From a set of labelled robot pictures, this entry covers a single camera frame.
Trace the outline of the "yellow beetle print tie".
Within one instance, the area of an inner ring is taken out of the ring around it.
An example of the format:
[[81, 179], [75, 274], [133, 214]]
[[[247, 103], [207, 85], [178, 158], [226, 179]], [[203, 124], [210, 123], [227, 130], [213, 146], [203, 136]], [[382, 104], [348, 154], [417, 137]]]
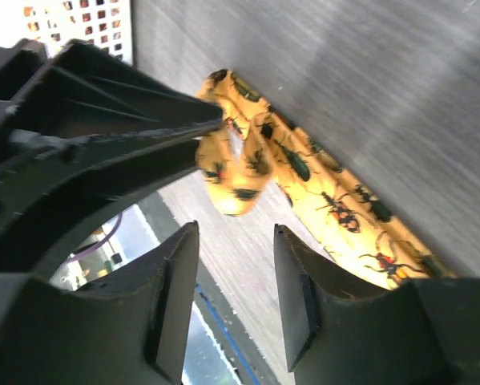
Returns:
[[196, 152], [220, 212], [247, 213], [273, 182], [332, 261], [357, 277], [389, 290], [410, 278], [453, 277], [371, 188], [234, 71], [212, 72], [198, 96], [223, 112]]

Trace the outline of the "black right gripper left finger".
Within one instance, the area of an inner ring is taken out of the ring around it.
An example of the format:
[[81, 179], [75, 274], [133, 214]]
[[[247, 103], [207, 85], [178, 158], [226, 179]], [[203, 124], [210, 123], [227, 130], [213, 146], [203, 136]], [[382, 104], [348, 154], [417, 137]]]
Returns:
[[0, 274], [0, 384], [179, 384], [199, 260], [189, 222], [76, 291]]

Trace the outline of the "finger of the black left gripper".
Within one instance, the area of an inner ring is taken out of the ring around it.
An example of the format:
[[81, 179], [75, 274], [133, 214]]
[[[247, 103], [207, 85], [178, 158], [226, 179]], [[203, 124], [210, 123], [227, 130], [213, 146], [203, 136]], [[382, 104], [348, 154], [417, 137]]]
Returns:
[[0, 273], [51, 276], [102, 223], [196, 168], [194, 132], [31, 135], [0, 165]]
[[216, 105], [175, 91], [80, 40], [53, 58], [32, 40], [0, 47], [0, 102], [10, 129], [63, 139], [201, 134], [222, 119]]

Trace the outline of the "white perforated plastic basket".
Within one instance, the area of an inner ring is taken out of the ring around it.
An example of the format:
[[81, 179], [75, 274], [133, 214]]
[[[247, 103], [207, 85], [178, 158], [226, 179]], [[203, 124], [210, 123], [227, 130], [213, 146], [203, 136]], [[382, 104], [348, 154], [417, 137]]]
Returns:
[[32, 39], [53, 56], [69, 40], [80, 39], [132, 65], [131, 30], [128, 0], [0, 1], [0, 47]]

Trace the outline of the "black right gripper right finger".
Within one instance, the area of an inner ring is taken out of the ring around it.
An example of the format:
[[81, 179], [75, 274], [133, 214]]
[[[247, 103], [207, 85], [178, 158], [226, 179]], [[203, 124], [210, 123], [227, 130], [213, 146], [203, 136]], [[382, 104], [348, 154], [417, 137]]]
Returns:
[[480, 278], [366, 282], [289, 227], [273, 252], [288, 370], [298, 384], [480, 384]]

